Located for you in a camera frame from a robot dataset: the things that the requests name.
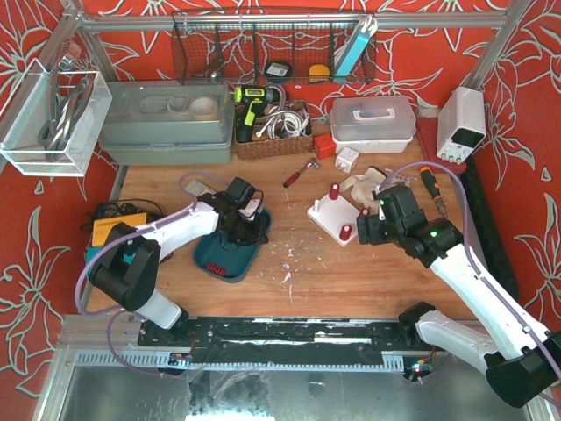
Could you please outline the beige work glove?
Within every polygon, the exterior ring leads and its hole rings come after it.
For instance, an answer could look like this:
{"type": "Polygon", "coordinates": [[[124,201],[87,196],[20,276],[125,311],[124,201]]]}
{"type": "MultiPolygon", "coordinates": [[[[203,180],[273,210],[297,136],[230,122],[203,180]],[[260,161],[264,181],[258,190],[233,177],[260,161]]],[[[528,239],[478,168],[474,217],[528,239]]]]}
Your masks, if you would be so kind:
{"type": "Polygon", "coordinates": [[[362,175],[352,175],[340,183],[341,192],[351,190],[351,198],[363,208],[375,211],[378,201],[374,198],[373,192],[376,187],[381,185],[387,176],[376,167],[369,167],[362,175]]]}

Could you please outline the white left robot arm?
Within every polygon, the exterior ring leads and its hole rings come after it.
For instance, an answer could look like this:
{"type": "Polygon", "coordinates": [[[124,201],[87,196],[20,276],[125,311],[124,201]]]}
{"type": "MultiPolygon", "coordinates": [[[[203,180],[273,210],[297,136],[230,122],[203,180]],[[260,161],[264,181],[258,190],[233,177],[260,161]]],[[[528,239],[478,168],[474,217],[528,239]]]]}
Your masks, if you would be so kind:
{"type": "Polygon", "coordinates": [[[267,242],[264,193],[236,177],[223,191],[204,193],[185,208],[150,224],[115,225],[102,249],[80,274],[126,310],[164,331],[176,328],[188,313],[156,288],[162,260],[195,239],[223,233],[228,243],[267,242]]]}

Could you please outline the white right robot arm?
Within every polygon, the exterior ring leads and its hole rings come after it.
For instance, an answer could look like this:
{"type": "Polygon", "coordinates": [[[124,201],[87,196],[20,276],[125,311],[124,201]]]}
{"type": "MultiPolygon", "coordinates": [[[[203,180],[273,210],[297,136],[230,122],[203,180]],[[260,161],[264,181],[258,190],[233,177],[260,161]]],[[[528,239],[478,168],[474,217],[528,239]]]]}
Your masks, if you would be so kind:
{"type": "Polygon", "coordinates": [[[532,317],[474,255],[447,218],[427,219],[411,188],[373,192],[379,209],[357,218],[359,242],[393,243],[442,279],[484,327],[477,332],[420,302],[400,315],[411,340],[442,348],[476,368],[505,403],[521,408],[560,378],[560,334],[532,317]]]}

